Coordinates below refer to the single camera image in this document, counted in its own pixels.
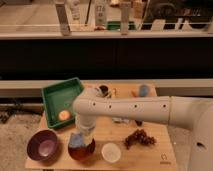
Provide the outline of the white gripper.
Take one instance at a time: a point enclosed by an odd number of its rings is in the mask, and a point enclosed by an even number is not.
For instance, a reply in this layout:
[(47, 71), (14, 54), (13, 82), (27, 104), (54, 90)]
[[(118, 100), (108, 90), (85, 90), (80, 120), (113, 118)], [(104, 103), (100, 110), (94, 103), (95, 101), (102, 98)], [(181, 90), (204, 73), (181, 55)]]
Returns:
[(83, 134), (85, 140), (91, 140), (93, 138), (93, 132), (96, 127), (95, 116), (77, 115), (75, 124), (77, 130)]

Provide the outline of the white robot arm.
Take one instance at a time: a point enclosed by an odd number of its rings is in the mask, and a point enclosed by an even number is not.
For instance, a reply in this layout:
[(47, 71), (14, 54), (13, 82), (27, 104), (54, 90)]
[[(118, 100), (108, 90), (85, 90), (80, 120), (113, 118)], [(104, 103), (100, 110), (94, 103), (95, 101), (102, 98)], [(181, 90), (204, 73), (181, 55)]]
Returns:
[(95, 128), (96, 116), (142, 120), (188, 129), (193, 133), (188, 171), (213, 171), (213, 99), (137, 97), (107, 99), (85, 89), (73, 102), (82, 131)]

